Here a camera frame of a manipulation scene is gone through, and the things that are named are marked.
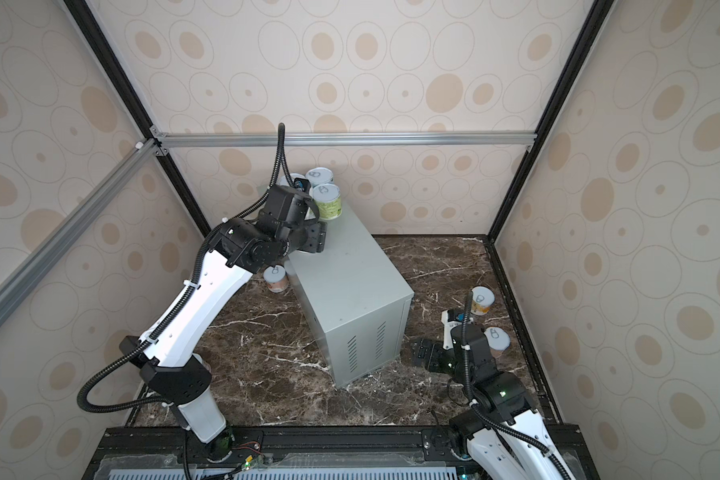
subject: patterned wallpaper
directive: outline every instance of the patterned wallpaper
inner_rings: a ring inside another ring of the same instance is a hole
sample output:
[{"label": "patterned wallpaper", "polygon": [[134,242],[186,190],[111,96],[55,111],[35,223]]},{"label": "patterned wallpaper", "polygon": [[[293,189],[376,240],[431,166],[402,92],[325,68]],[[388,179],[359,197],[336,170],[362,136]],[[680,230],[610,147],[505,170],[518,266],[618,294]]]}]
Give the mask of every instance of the patterned wallpaper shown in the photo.
[{"label": "patterned wallpaper", "polygon": [[176,133],[534,130],[591,4],[90,3]]},{"label": "patterned wallpaper", "polygon": [[[259,198],[274,148],[177,148],[174,159],[211,225]],[[334,172],[342,202],[372,234],[486,234],[523,145],[286,149],[292,172]]]},{"label": "patterned wallpaper", "polygon": [[[125,412],[86,414],[77,390],[120,357],[189,278],[200,234],[154,160],[136,174],[0,328],[0,480],[77,480]],[[90,398],[135,397],[124,367]]]},{"label": "patterned wallpaper", "polygon": [[604,480],[720,479],[720,0],[625,0],[498,247]]},{"label": "patterned wallpaper", "polygon": [[140,137],[66,14],[0,0],[0,284]]}]

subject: brown marble tabletop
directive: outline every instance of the brown marble tabletop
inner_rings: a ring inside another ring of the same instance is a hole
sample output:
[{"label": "brown marble tabletop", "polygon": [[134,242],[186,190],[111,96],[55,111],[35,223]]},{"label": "brown marble tabletop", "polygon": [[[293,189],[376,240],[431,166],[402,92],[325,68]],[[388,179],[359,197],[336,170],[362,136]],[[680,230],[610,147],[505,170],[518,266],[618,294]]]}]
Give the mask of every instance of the brown marble tabletop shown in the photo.
[{"label": "brown marble tabletop", "polygon": [[[231,425],[433,425],[466,408],[448,398],[448,375],[412,365],[411,342],[442,340],[443,310],[462,307],[467,290],[483,285],[496,293],[477,322],[499,326],[511,344],[498,367],[517,375],[534,394],[528,366],[482,241],[457,237],[379,237],[414,292],[400,357],[342,389],[331,376],[291,289],[270,293],[255,275],[231,298],[200,339],[196,351],[209,364],[211,390]],[[461,386],[451,397],[462,405]],[[145,406],[136,426],[172,426],[166,408]]]}]

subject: green labeled can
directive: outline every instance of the green labeled can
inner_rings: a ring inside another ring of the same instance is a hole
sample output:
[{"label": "green labeled can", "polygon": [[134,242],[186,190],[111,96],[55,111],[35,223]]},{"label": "green labeled can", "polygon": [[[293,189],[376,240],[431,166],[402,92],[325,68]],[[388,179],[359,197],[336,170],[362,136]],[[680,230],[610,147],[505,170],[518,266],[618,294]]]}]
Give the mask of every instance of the green labeled can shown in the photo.
[{"label": "green labeled can", "polygon": [[320,220],[333,220],[342,214],[342,197],[334,184],[322,184],[312,188],[312,198],[320,210]]}]

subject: horizontal metal bar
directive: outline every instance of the horizontal metal bar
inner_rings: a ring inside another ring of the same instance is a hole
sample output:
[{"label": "horizontal metal bar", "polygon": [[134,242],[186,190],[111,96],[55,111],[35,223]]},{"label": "horizontal metal bar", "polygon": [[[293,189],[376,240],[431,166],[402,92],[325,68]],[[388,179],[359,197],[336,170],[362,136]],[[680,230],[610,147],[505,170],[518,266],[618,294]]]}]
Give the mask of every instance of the horizontal metal bar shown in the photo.
[{"label": "horizontal metal bar", "polygon": [[[158,134],[163,147],[273,147],[276,134]],[[290,133],[286,145],[291,147],[337,147],[342,145],[532,145],[536,132],[530,130],[447,131],[447,132],[353,132]]]},{"label": "horizontal metal bar", "polygon": [[133,149],[104,181],[57,227],[37,250],[0,285],[0,326],[32,293],[45,274],[64,256],[99,214],[144,165],[154,157],[157,145],[153,139],[142,140],[141,149]]}]

